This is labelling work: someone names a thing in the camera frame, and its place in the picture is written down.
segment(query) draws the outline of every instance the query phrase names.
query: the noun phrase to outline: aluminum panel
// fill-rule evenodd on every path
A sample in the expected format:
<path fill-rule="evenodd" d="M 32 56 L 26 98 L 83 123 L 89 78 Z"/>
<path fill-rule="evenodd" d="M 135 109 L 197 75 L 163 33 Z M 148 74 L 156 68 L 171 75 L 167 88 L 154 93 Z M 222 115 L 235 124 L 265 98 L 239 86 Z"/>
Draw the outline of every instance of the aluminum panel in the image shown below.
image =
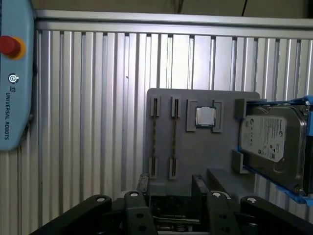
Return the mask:
<path fill-rule="evenodd" d="M 38 13 L 33 121 L 18 150 L 0 153 L 1 235 L 29 234 L 92 194 L 134 188 L 149 88 L 313 94 L 309 20 Z M 313 222 L 312 209 L 264 178 L 255 192 Z"/>

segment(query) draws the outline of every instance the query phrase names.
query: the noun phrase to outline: black cable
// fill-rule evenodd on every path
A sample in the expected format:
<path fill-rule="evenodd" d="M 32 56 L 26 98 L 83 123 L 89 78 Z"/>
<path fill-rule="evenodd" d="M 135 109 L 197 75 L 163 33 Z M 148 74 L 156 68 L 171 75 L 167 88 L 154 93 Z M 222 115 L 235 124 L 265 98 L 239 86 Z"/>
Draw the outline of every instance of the black cable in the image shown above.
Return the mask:
<path fill-rule="evenodd" d="M 243 12 L 241 13 L 241 16 L 244 16 L 245 11 L 246 11 L 246 4 L 248 3 L 248 0 L 245 0 L 245 4 L 244 4 L 244 8 L 243 8 Z"/>
<path fill-rule="evenodd" d="M 184 0 L 179 0 L 177 14 L 181 13 L 183 5 L 184 5 Z"/>

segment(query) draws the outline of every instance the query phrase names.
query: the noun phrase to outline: emergency stop button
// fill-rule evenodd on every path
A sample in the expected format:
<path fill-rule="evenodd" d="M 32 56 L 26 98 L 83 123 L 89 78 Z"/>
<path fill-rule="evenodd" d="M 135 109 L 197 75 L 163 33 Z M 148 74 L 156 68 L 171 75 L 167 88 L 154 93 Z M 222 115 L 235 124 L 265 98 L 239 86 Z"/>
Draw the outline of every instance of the emergency stop button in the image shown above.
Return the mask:
<path fill-rule="evenodd" d="M 10 36 L 0 36 L 0 52 L 9 57 L 16 57 L 21 51 L 21 44 Z"/>

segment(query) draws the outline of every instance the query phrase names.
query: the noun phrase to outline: hard drive label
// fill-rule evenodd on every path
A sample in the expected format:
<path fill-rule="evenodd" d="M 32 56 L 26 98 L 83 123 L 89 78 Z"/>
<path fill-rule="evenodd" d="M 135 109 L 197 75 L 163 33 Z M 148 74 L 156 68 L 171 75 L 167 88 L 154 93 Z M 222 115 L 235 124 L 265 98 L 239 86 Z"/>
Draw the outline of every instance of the hard drive label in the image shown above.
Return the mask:
<path fill-rule="evenodd" d="M 247 116 L 241 126 L 240 147 L 277 163 L 284 156 L 286 126 L 283 117 Z"/>

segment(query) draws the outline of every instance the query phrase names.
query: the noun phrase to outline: hard disk drive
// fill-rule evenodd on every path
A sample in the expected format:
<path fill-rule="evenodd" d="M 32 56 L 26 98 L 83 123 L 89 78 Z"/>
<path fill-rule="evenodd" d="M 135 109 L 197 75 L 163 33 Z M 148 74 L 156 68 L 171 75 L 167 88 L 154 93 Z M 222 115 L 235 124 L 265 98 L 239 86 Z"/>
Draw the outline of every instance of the hard disk drive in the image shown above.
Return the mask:
<path fill-rule="evenodd" d="M 301 196 L 313 192 L 310 108 L 305 101 L 250 103 L 240 131 L 244 166 Z"/>

